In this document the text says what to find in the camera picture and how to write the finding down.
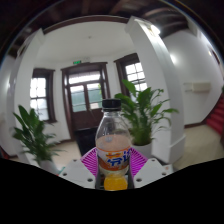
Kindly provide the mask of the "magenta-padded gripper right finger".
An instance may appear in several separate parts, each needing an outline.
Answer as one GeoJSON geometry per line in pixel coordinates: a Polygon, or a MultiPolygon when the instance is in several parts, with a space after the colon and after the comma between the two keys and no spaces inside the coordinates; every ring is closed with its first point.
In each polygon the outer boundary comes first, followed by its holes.
{"type": "Polygon", "coordinates": [[[136,149],[130,149],[128,188],[144,187],[168,175],[156,158],[148,159],[136,149]]]}

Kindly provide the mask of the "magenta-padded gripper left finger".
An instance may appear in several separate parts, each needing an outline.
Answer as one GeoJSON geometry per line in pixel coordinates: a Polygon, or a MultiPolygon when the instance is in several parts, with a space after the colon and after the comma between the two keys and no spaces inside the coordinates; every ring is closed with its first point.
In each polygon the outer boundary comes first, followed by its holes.
{"type": "Polygon", "coordinates": [[[94,189],[98,173],[97,150],[93,148],[79,160],[73,159],[70,161],[61,171],[60,177],[78,186],[94,189]]]}

